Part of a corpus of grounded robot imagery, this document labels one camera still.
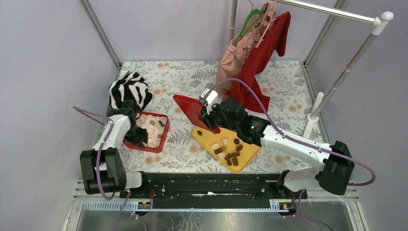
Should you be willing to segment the red box lid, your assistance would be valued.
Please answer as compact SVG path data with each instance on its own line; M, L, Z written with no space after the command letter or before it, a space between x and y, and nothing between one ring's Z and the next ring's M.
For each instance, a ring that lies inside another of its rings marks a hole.
M203 109L204 106L199 102L198 99L178 94L175 94L173 96L173 99L193 125L211 131L214 134L219 134L221 132L221 129L218 126L216 126L214 129L211 129L199 119L199 116L202 115L201 109Z

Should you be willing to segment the red box with liner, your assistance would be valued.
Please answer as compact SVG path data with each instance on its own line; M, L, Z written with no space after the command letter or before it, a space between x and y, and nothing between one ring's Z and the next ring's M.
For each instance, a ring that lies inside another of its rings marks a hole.
M170 120L166 115L142 112L137 125L147 130L147 142L143 142L143 147L134 145L128 141L123 141L123 144L129 149L146 151L150 153L160 153L163 150L166 136L169 131Z

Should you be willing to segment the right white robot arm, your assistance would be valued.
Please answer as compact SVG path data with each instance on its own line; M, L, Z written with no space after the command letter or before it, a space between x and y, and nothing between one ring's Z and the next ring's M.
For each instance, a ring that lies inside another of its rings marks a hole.
M235 99L213 105L200 99L199 107L197 118L203 122L203 128L234 131L244 143L275 149L310 164L308 169L283 171L276 185L278 196L288 198L294 192L311 186L318 186L335 195L345 194L355 167L345 143L317 143L291 134L274 127L268 120L249 115Z

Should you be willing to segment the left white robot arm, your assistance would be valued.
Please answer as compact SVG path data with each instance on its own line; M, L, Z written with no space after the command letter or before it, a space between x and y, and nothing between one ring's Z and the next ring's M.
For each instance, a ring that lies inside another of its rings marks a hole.
M106 194L124 191L127 175L118 148L124 141L138 147L148 142L148 132L137 125L141 108L132 100L122 102L122 107L111 109L106 116L75 107L82 114L107 120L97 143L80 154L84 190L87 194Z

